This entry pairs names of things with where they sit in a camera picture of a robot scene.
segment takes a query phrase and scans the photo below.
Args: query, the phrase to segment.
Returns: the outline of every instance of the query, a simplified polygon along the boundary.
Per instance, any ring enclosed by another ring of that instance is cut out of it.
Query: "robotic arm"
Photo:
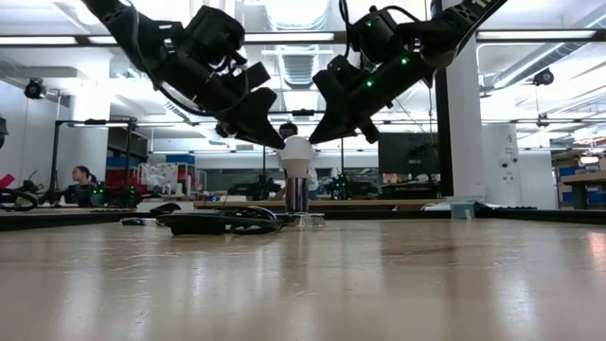
[[[316,127],[312,144],[355,136],[359,128],[374,143],[379,131],[370,119],[418,81],[429,87],[437,69],[448,66],[475,31],[507,0],[463,0],[421,22],[406,10],[372,7],[348,28],[351,48],[362,53],[370,67],[360,69],[345,56],[336,56],[313,81],[327,102],[327,112]],[[413,23],[397,24],[389,14],[399,10]]]
[[[120,0],[83,0],[116,38],[131,62],[148,74],[154,88],[186,112],[215,117],[223,137],[282,149],[284,142],[267,113],[277,98],[261,87],[270,79],[261,63],[246,68],[238,53],[244,28],[224,12],[203,6],[187,27],[154,21]],[[169,84],[198,108],[176,99]]]
[[[244,41],[242,25],[224,12],[202,6],[187,27],[154,21],[125,0],[82,0],[116,38],[131,62],[146,72],[154,87],[185,111],[218,120],[217,133],[234,135],[274,149],[284,142],[267,119],[277,98],[260,87],[270,79],[261,63],[244,69],[238,53]],[[396,9],[372,7],[355,24],[346,23],[354,51],[362,52],[370,67],[357,68],[337,56],[313,81],[327,102],[327,112],[310,142],[317,144],[356,135],[360,129],[370,143],[379,131],[371,117],[416,82],[432,86],[437,69],[448,66],[478,27],[507,0],[463,0],[432,20],[397,24]],[[340,0],[340,7],[347,2]],[[175,99],[163,87],[171,85],[199,108]]]

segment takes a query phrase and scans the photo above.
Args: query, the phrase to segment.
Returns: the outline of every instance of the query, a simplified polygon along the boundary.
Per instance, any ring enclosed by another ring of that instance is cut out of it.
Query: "security camera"
[[[42,79],[30,79],[24,93],[28,99],[44,99],[48,92]]]
[[[8,134],[7,121],[3,117],[0,117],[0,149],[4,146],[4,139]]]
[[[554,79],[555,79],[555,76],[547,67],[545,70],[534,75],[534,78],[532,79],[532,83],[535,84],[536,86],[549,85],[553,82]]]

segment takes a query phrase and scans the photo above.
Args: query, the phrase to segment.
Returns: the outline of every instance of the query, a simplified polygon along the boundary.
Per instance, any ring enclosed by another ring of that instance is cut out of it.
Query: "table surface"
[[[586,174],[576,174],[563,176],[561,181],[565,185],[574,185],[575,183],[606,183],[606,171],[598,171]]]
[[[425,206],[430,204],[443,203],[445,199],[412,199],[412,200],[310,200],[310,206]],[[265,206],[265,207],[283,207],[284,201],[266,200],[266,201],[246,201],[246,202],[194,202],[196,207],[217,207],[217,206]]]
[[[606,236],[512,221],[0,239],[3,340],[603,340]]]

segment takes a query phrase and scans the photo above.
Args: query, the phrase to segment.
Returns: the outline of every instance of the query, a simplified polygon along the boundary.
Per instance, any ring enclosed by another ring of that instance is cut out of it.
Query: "black pole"
[[[129,122],[126,128],[126,182],[125,187],[128,187],[131,183],[131,148],[132,146],[132,135],[133,135],[133,123]]]
[[[48,203],[55,202],[55,184],[57,183],[57,155],[59,153],[59,129],[62,123],[55,121],[55,134],[53,135],[53,158],[50,166],[50,185],[48,185]]]
[[[263,146],[263,177],[267,174],[267,154],[265,152],[265,146]]]
[[[442,1],[433,2],[434,13],[442,12]],[[437,154],[440,173],[440,190],[442,196],[455,195],[453,179],[453,150],[451,147],[451,119],[448,106],[448,80],[446,70],[436,73],[436,119],[437,119]]]
[[[345,174],[345,143],[341,138],[341,173]]]

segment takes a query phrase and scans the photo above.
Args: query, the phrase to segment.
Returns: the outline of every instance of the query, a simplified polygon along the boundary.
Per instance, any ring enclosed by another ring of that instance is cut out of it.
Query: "air duct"
[[[267,23],[272,31],[322,30],[329,12],[328,0],[270,0],[265,4]],[[295,90],[309,89],[312,76],[319,66],[319,56],[314,54],[319,45],[278,45],[277,57],[280,75]]]
[[[578,21],[573,27],[606,28],[606,5],[594,10],[591,14]],[[545,44],[534,52],[522,58],[512,67],[496,75],[492,80],[492,88],[504,89],[534,76],[545,70],[549,65],[561,61],[567,56],[580,50],[587,43]]]

